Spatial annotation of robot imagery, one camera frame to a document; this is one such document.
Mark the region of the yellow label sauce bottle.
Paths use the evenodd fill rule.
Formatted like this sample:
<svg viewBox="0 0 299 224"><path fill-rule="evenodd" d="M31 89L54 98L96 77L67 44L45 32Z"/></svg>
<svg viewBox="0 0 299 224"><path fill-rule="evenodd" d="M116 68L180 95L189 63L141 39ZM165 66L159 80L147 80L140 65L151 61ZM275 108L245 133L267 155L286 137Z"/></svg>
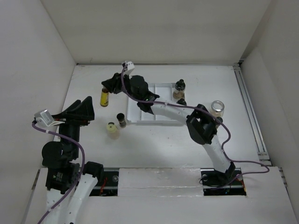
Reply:
<svg viewBox="0 0 299 224"><path fill-rule="evenodd" d="M103 87L101 90L100 105L102 107L107 107L108 104L109 104L109 91L106 87Z"/></svg>

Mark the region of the black-lid dark spice bottle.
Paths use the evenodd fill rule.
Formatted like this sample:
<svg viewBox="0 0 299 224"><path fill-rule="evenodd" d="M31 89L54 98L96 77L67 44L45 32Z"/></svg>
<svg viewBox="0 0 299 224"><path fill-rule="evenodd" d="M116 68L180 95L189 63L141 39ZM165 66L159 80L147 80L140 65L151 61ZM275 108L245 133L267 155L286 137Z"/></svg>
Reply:
<svg viewBox="0 0 299 224"><path fill-rule="evenodd" d="M120 124L120 127L125 128L127 126L125 115L123 113L118 113L116 118Z"/></svg>

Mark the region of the black-capped grinder brown spice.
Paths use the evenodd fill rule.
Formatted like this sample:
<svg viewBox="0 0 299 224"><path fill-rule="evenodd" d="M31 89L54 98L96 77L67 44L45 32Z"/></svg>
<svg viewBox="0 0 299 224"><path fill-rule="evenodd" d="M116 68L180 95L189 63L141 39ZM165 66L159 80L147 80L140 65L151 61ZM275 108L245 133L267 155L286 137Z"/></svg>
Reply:
<svg viewBox="0 0 299 224"><path fill-rule="evenodd" d="M175 83L174 90L173 90L173 98L180 100L181 98L185 99L185 88L186 84L183 79L178 80Z"/></svg>

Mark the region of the black-capped grinder pale spice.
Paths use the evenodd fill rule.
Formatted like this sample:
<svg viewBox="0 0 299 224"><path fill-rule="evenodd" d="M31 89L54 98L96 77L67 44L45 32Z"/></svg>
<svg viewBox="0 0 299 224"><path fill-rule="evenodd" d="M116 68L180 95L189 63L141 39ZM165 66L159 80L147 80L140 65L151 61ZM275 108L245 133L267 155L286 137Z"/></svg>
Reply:
<svg viewBox="0 0 299 224"><path fill-rule="evenodd" d="M177 101L177 104L187 106L187 103L184 98L181 98Z"/></svg>

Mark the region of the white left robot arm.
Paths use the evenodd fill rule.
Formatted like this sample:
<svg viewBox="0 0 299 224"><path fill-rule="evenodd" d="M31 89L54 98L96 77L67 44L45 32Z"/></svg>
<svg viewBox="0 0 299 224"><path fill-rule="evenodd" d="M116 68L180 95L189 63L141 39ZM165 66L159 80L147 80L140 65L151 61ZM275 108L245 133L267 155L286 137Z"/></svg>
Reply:
<svg viewBox="0 0 299 224"><path fill-rule="evenodd" d="M48 169L45 187L47 207L39 220L43 224L74 224L95 185L104 181L100 163L86 161L79 142L80 129L94 120L92 97L76 100L59 114L47 110L35 116L34 128L57 136L42 148L42 165Z"/></svg>

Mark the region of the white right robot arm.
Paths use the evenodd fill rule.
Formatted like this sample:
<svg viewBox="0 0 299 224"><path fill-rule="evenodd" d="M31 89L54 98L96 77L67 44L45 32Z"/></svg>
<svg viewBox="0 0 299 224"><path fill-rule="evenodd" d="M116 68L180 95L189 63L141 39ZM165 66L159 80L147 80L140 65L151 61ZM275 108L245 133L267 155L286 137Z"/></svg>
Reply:
<svg viewBox="0 0 299 224"><path fill-rule="evenodd" d="M148 83L138 75L130 77L115 73L112 78L103 81L102 85L109 93L126 93L137 102L143 112L165 116L186 125L191 139L202 145L210 157L217 185L221 186L232 180L235 165L227 158L220 145L217 136L218 122L203 105L192 108L171 103L151 92Z"/></svg>

